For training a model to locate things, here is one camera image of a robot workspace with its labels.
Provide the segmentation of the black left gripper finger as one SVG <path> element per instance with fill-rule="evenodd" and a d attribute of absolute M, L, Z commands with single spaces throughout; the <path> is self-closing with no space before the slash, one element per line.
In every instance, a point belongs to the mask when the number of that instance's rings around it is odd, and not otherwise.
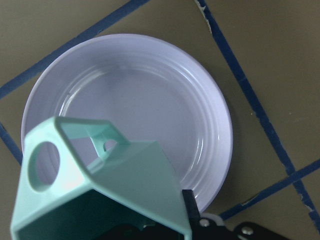
<path fill-rule="evenodd" d="M 183 200 L 191 227 L 196 227 L 201 218 L 194 192 L 191 189 L 182 190 Z"/>

